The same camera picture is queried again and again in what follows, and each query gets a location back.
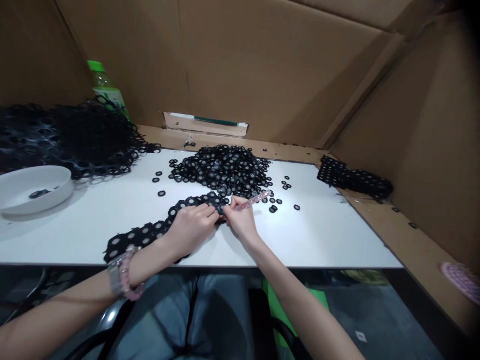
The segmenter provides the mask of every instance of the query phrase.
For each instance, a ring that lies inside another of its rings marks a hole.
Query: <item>green plastic bottle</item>
[[[105,73],[104,66],[101,62],[88,60],[88,66],[90,67],[91,74],[93,75],[93,91],[97,96],[103,96],[105,99],[110,100],[122,109],[123,114],[130,120],[130,114],[125,105],[122,93],[116,87],[114,82]],[[110,106],[106,106],[107,109],[113,110]]]

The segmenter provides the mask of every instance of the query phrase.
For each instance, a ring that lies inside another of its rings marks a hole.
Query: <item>lap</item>
[[[198,294],[188,331],[191,301]],[[239,275],[152,277],[112,350],[112,359],[252,359],[248,288]]]

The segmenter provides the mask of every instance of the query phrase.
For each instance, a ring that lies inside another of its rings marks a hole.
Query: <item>white table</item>
[[[192,152],[162,150],[147,154],[130,174],[105,180],[81,181],[65,203],[40,214],[0,219],[0,264],[4,265],[105,265],[108,240],[146,223],[167,218],[179,200],[207,194],[198,183],[176,183],[168,176],[169,160]],[[160,182],[153,183],[157,171]],[[333,187],[317,180],[314,165],[273,161],[268,176],[273,180],[278,212],[271,203],[255,205],[258,232],[273,252],[292,268],[402,268]],[[292,185],[282,189],[289,176]],[[157,193],[166,191],[166,196]],[[221,225],[182,267],[254,267],[230,229]]]

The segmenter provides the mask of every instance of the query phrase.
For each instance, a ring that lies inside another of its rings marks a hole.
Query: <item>pink beaded bracelet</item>
[[[130,287],[130,262],[140,249],[141,247],[130,245],[124,254],[108,264],[112,292],[117,296],[123,295],[130,301],[139,300],[145,290],[144,282],[137,286],[135,290]]]

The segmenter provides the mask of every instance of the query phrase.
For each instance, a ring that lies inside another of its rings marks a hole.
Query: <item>white plastic bowl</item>
[[[37,191],[49,193],[29,198]],[[0,213],[29,215],[51,209],[74,192],[72,173],[62,166],[37,166],[0,176]]]

